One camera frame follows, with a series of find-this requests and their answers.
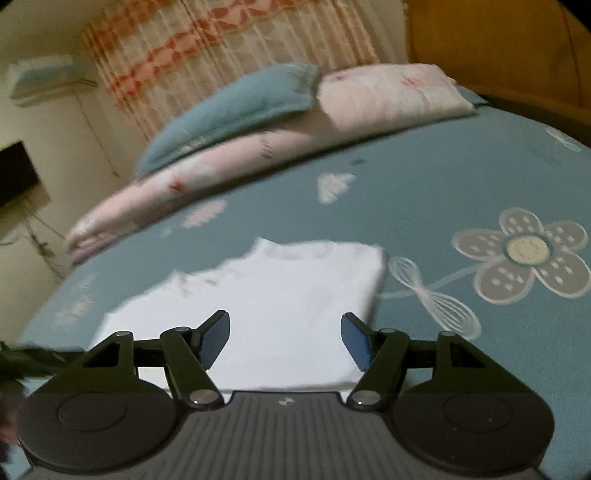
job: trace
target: air conditioner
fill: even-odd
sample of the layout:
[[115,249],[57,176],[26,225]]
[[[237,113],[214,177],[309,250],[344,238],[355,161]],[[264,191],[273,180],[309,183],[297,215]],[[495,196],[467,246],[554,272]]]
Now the air conditioner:
[[86,66],[71,55],[19,60],[6,72],[7,94],[19,106],[28,106],[74,93],[79,86],[97,87]]

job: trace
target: television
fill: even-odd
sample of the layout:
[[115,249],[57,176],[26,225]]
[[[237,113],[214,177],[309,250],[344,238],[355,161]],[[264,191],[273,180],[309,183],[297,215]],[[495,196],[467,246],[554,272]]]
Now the television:
[[38,183],[35,167],[21,141],[0,150],[0,207]]

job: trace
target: pink blanket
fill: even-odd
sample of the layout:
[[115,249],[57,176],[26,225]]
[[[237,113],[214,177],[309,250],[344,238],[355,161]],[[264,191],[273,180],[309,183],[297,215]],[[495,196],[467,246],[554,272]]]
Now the pink blanket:
[[473,111],[434,65],[356,67],[325,76],[317,106],[274,128],[237,137],[137,180],[84,215],[66,238],[81,263],[129,233],[230,180],[377,134]]

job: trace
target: gray flower print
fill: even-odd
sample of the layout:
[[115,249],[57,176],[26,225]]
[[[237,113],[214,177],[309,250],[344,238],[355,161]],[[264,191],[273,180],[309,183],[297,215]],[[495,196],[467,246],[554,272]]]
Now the gray flower print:
[[591,271],[574,251],[587,245],[587,232],[576,222],[542,225],[533,213],[510,208],[501,213],[502,231],[472,229],[457,233],[452,244],[461,254],[485,262],[474,277],[478,295],[495,304],[524,298],[538,278],[566,299],[591,287]]

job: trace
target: ribbed black surface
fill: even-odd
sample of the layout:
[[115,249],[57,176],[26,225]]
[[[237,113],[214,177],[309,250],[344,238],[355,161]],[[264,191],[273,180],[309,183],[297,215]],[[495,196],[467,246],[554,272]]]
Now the ribbed black surface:
[[[285,401],[290,398],[295,402]],[[73,480],[36,469],[26,480]],[[236,393],[221,410],[188,417],[161,452],[97,480],[450,480],[394,440],[381,417],[336,394]],[[534,471],[504,477],[538,480]]]

